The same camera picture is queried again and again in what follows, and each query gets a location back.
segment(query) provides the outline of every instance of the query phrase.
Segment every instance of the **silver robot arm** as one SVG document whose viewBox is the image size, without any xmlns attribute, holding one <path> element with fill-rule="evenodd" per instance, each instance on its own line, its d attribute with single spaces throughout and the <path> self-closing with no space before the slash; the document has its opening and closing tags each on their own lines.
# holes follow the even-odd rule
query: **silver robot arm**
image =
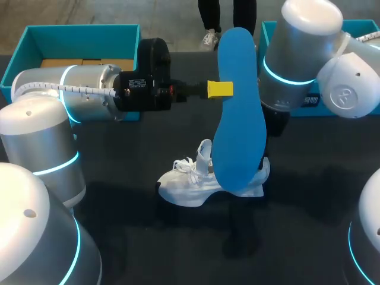
<svg viewBox="0 0 380 285">
<path fill-rule="evenodd" d="M 345 118 L 380 103 L 380 50 L 341 31 L 343 16 L 329 0 L 287 0 L 260 74 L 263 106 L 290 112 L 318 80 L 330 111 Z"/>
</svg>

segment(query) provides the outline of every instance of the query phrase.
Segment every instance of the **black pants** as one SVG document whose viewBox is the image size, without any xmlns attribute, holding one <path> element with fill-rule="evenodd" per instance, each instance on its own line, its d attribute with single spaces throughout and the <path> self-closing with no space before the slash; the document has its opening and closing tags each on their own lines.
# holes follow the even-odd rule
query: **black pants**
<svg viewBox="0 0 380 285">
<path fill-rule="evenodd" d="M 221 32 L 219 0 L 198 0 L 204 28 Z M 256 0 L 233 0 L 233 25 L 254 34 L 256 25 Z"/>
</svg>

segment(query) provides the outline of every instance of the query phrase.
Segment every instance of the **glowing blue ring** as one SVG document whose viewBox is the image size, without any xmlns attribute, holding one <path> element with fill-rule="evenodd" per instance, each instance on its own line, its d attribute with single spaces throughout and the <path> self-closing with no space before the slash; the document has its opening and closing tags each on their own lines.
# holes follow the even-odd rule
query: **glowing blue ring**
<svg viewBox="0 0 380 285">
<path fill-rule="evenodd" d="M 56 167 L 53 167 L 53 168 L 50 168 L 50 169 L 33 172 L 33 174 L 36 175 L 36 176 L 39 176 L 39 175 L 44 175 L 44 174 L 48 174 L 48 173 L 57 171 L 59 169 L 62 169 L 64 167 L 70 165 L 71 163 L 73 163 L 74 161 L 76 161 L 78 159 L 78 157 L 79 157 L 79 152 L 77 152 L 77 154 L 71 160 L 65 162 L 64 164 L 61 164 L 59 166 L 56 166 Z"/>
<path fill-rule="evenodd" d="M 379 49 L 380 50 L 380 47 L 378 47 L 378 46 L 374 46 L 374 45 L 370 45 L 370 46 L 372 46 L 375 49 Z"/>
<path fill-rule="evenodd" d="M 71 264 L 69 270 L 67 271 L 65 277 L 62 279 L 62 281 L 58 285 L 64 285 L 66 283 L 66 281 L 69 279 L 69 277 L 70 277 L 72 271 L 74 270 L 74 267 L 78 261 L 79 251 L 81 249 L 81 233 L 79 231 L 79 225 L 78 225 L 77 220 L 75 218 L 74 218 L 74 221 L 75 221 L 75 225 L 77 226 L 77 233 L 78 233 L 77 251 L 75 252 L 74 260 L 72 261 L 72 264 Z"/>
<path fill-rule="evenodd" d="M 62 74 L 62 77 L 61 77 L 61 80 L 59 81 L 59 84 L 60 85 L 64 85 L 65 83 L 65 77 L 67 75 L 67 72 L 69 72 L 69 70 L 73 67 L 76 67 L 76 65 L 71 65 L 69 66 L 68 68 L 66 68 L 66 70 L 64 71 L 64 73 Z M 67 115 L 69 116 L 70 120 L 72 120 L 73 122 L 75 123 L 78 123 L 80 124 L 81 122 L 78 122 L 77 120 L 75 120 L 69 113 L 67 107 L 66 107 L 66 104 L 65 104 L 65 99 L 64 99 L 64 92 L 62 90 L 59 91 L 59 99 L 60 101 L 62 102 L 62 104 L 65 106 L 65 109 L 66 109 L 66 113 Z"/>
<path fill-rule="evenodd" d="M 313 83 L 315 81 L 315 79 L 309 80 L 309 81 L 304 81 L 304 82 L 297 82 L 297 81 L 286 80 L 286 79 L 278 76 L 276 73 L 272 72 L 272 70 L 269 69 L 267 63 L 265 62 L 265 57 L 264 57 L 263 63 L 264 63 L 264 67 L 268 71 L 268 73 L 270 75 L 272 75 L 272 77 L 274 77 L 275 79 L 277 79 L 277 80 L 279 80 L 279 81 L 281 81 L 283 83 L 290 84 L 290 85 L 308 85 L 308 84 Z"/>
<path fill-rule="evenodd" d="M 352 252 L 352 248 L 351 248 L 351 241 L 350 241 L 350 232 L 351 232 L 351 224 L 350 223 L 350 227 L 349 227 L 349 248 L 350 248 L 350 252 L 351 252 L 351 256 L 352 256 L 352 259 L 357 267 L 357 269 L 359 269 L 360 273 L 362 273 L 362 275 L 364 276 L 365 279 L 367 279 L 367 281 L 369 282 L 369 284 L 371 285 L 375 285 L 374 282 L 372 282 L 368 276 L 364 273 L 364 271 L 361 269 L 361 267 L 359 266 L 359 264 L 357 263 L 356 259 L 355 259 L 355 256 L 354 256 L 354 253 Z"/>
</svg>

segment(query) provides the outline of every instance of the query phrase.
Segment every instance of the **white shoe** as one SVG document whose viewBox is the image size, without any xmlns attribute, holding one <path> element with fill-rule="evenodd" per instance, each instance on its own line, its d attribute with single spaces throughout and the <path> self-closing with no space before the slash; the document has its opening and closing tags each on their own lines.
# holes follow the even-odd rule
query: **white shoe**
<svg viewBox="0 0 380 285">
<path fill-rule="evenodd" d="M 207 198 L 224 190 L 216 180 L 215 174 L 209 172 L 212 167 L 210 140 L 201 142 L 197 150 L 197 161 L 175 160 L 173 170 L 165 173 L 158 180 L 159 194 L 166 201 L 184 207 L 199 207 Z M 268 157 L 264 157 L 262 169 L 257 171 L 252 182 L 243 190 L 230 192 L 239 197 L 262 197 L 262 184 L 267 181 L 270 172 Z"/>
<path fill-rule="evenodd" d="M 220 33 L 216 33 L 212 28 L 211 30 L 206 30 L 206 35 L 204 36 L 200 49 L 205 52 L 212 52 L 215 50 L 220 38 Z"/>
</svg>

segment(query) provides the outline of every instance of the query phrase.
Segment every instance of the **teal bin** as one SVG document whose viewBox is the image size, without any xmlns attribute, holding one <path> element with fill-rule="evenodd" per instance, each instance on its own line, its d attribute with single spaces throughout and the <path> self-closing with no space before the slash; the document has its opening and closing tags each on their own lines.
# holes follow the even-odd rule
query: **teal bin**
<svg viewBox="0 0 380 285">
<path fill-rule="evenodd" d="M 265 53 L 267 52 L 267 48 L 269 42 L 274 33 L 274 29 L 276 28 L 276 22 L 262 22 L 261 24 L 261 35 L 260 35 L 260 43 L 258 50 L 258 68 L 259 71 L 262 67 L 262 62 L 264 60 Z M 360 37 L 365 34 L 373 33 L 375 31 L 379 31 L 378 26 L 373 20 L 344 20 L 343 21 L 343 31 L 351 34 L 352 37 Z M 319 102 L 316 106 L 312 104 L 305 104 L 304 107 L 299 108 L 292 112 L 292 116 L 294 117 L 305 117 L 305 116 L 335 116 L 335 114 L 331 113 L 323 104 L 322 101 L 319 100 L 319 88 L 318 83 L 315 82 L 309 92 L 309 96 L 307 100 L 315 100 Z M 380 106 L 377 107 L 371 115 L 380 115 Z"/>
<path fill-rule="evenodd" d="M 140 25 L 28 26 L 9 62 L 0 89 L 11 103 L 11 86 L 21 71 L 38 68 L 43 59 L 133 59 L 137 67 Z M 128 112 L 126 121 L 137 121 Z"/>
</svg>

